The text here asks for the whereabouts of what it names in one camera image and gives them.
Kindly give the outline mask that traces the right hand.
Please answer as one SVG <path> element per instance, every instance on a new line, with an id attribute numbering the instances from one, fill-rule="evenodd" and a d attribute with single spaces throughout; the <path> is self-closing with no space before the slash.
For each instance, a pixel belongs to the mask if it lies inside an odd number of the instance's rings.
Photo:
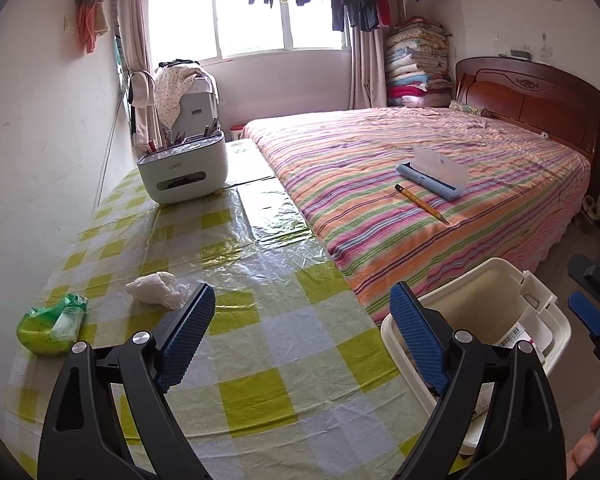
<path id="1" fill-rule="evenodd" d="M 588 432 L 580 437 L 573 448 L 566 453 L 567 478 L 571 479 L 595 452 L 598 440 L 597 430 L 600 429 L 600 409 L 590 420 Z"/>

